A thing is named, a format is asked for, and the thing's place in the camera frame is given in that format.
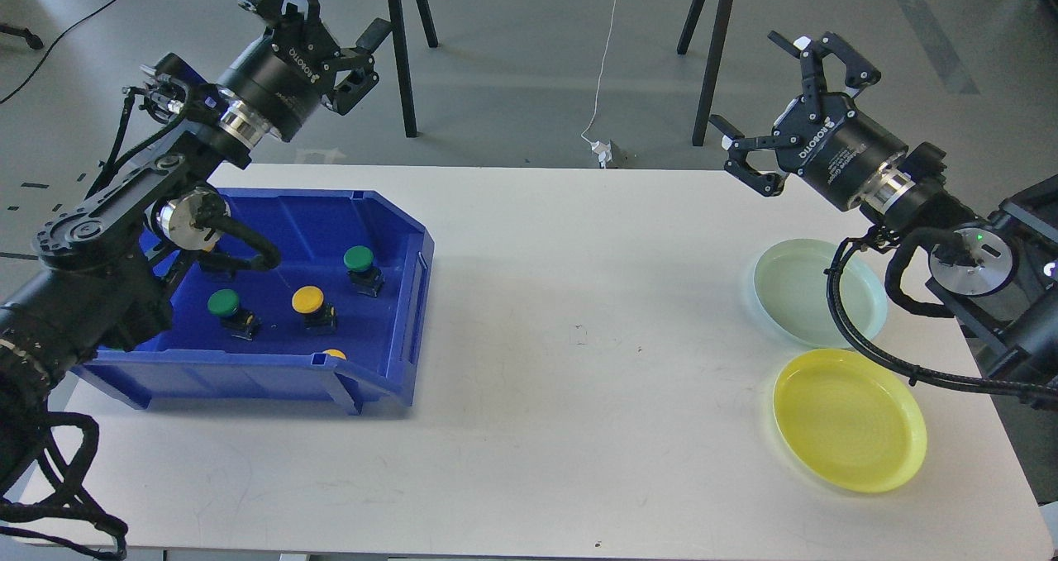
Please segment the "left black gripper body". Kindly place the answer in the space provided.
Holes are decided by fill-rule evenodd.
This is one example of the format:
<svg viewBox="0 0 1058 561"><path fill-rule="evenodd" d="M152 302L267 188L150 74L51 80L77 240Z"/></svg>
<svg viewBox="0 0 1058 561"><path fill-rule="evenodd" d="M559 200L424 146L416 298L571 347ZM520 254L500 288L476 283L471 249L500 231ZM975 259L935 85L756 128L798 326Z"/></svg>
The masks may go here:
<svg viewBox="0 0 1058 561"><path fill-rule="evenodd" d="M325 24L287 22L247 46L218 83L290 142L332 90L339 52Z"/></svg>

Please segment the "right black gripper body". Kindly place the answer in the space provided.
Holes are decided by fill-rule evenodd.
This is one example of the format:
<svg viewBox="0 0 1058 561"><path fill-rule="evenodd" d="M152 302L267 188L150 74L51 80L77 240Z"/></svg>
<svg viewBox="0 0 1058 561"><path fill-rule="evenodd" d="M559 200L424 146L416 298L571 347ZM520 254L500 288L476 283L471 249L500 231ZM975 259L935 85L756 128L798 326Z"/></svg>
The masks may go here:
<svg viewBox="0 0 1058 561"><path fill-rule="evenodd" d="M906 143L862 114L843 92L822 95L822 113L809 117L808 102L796 98L772 126L786 140L777 150L780 169L802 177L835 209L847 212L865 200L868 182L909 151Z"/></svg>

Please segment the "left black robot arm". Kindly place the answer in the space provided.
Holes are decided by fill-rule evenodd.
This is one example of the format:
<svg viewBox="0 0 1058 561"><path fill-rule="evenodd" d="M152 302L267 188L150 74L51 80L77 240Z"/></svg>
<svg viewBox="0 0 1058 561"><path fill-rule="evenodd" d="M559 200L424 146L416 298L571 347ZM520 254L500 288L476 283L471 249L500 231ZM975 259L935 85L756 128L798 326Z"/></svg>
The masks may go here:
<svg viewBox="0 0 1058 561"><path fill-rule="evenodd" d="M174 326L174 298L193 264L268 271L279 248L233 217L209 177L250 164L264 135L291 140L318 107L346 114L373 89L373 52L394 35L375 19L355 46L338 46L318 0L239 0L264 34L216 83L177 55L126 90L161 124L122 150L124 135L83 202L36 234L41 271L2 305L2 489L37 464L50 494L2 501L2 533L45 540L96 560L127 557L128 527L87 493L98 423L51 411L50 392L99 348L130 351Z"/></svg>

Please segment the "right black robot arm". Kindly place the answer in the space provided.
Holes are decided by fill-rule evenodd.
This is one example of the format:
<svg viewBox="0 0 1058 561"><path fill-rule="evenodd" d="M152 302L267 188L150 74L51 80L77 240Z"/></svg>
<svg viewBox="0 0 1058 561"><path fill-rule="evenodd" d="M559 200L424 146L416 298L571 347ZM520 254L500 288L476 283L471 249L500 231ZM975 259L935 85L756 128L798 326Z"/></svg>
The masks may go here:
<svg viewBox="0 0 1058 561"><path fill-rule="evenodd" d="M861 211L861 237L838 245L825 269L832 320L854 350L911 384L1015 397L1032 409L1056 409L1056 180L1005 199L986 217L945 189L944 151L930 143L911 150L867 116L855 95L880 71L842 37L770 40L794 56L800 94L769 135L744 135L726 117L709 121L724 135L725 170L765 197L785 179L802 179L835 209ZM889 253L884 293L915 316L956 319L978 336L993 361L982 378L910 363L861 334L840 295L844 270L858 251Z"/></svg>

